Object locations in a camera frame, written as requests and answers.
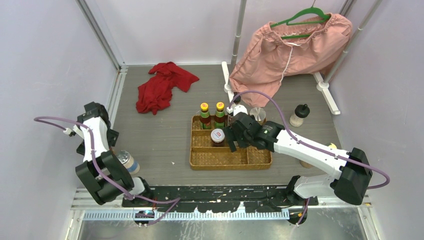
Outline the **white lid sauce jar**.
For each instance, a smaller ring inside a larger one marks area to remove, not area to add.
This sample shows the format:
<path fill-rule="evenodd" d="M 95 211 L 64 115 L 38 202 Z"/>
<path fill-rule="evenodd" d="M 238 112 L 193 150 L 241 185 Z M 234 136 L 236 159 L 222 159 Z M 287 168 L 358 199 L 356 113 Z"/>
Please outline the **white lid sauce jar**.
<path fill-rule="evenodd" d="M 225 146 L 225 133 L 222 129 L 217 128 L 212 130 L 210 138 L 213 147 L 224 147 Z"/>

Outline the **clear jar silver lid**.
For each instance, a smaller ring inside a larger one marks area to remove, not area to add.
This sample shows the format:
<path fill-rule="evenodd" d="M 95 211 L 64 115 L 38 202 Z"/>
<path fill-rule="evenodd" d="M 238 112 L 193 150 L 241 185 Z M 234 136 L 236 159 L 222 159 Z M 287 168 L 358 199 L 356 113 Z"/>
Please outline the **clear jar silver lid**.
<path fill-rule="evenodd" d="M 249 114 L 261 125 L 266 121 L 266 111 L 262 107 L 253 107 Z"/>

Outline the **yellow cap chili sauce bottle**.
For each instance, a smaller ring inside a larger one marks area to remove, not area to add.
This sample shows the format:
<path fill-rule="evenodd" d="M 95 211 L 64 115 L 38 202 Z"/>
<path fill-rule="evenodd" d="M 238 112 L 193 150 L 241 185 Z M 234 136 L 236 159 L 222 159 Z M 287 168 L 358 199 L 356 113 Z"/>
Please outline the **yellow cap chili sauce bottle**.
<path fill-rule="evenodd" d="M 200 128 L 202 130 L 210 130 L 212 128 L 211 115 L 209 105 L 206 102 L 200 104 Z"/>

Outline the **tall soy sauce bottle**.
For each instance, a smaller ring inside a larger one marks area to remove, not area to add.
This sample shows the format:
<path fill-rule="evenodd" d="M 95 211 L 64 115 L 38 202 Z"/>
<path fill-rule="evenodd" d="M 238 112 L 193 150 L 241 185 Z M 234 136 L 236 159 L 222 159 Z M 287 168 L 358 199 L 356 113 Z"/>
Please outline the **tall soy sauce bottle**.
<path fill-rule="evenodd" d="M 238 96 L 233 103 L 226 108 L 227 111 L 227 122 L 226 125 L 229 126 L 232 118 L 234 117 L 234 108 L 237 107 L 241 102 L 241 96 Z"/>

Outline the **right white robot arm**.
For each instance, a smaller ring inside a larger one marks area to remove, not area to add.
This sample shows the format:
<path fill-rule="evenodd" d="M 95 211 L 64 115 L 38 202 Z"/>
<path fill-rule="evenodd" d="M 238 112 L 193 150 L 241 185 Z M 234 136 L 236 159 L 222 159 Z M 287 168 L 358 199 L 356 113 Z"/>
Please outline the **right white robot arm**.
<path fill-rule="evenodd" d="M 291 156 L 324 171 L 324 175 L 312 177 L 293 176 L 282 193 L 290 204 L 326 196 L 336 196 L 351 205 L 362 204 L 373 175 L 364 151 L 354 148 L 345 152 L 290 135 L 283 125 L 273 121 L 260 124 L 244 112 L 233 117 L 223 131 L 231 152 L 255 147 Z"/>

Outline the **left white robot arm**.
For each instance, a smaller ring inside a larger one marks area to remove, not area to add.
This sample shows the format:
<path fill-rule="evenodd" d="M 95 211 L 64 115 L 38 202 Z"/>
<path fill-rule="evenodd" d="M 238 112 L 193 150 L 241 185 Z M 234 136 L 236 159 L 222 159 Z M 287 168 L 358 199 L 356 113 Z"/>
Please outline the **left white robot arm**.
<path fill-rule="evenodd" d="M 147 182 L 141 177 L 132 177 L 111 150 L 119 133 L 111 129 L 105 106 L 90 102 L 84 110 L 85 113 L 77 117 L 77 122 L 85 125 L 77 127 L 83 135 L 83 143 L 76 150 L 83 155 L 83 163 L 75 168 L 77 177 L 99 205 L 127 191 L 140 206 L 149 206 L 154 194 Z"/>

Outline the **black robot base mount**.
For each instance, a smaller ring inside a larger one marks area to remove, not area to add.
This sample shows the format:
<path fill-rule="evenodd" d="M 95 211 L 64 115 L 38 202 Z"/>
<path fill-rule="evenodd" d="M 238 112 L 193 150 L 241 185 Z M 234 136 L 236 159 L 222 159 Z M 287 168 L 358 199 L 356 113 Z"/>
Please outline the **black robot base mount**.
<path fill-rule="evenodd" d="M 142 224 L 171 220 L 287 220 L 302 224 L 317 197 L 302 199 L 288 185 L 151 186 L 143 198 L 124 199 L 122 206 L 141 208 Z"/>

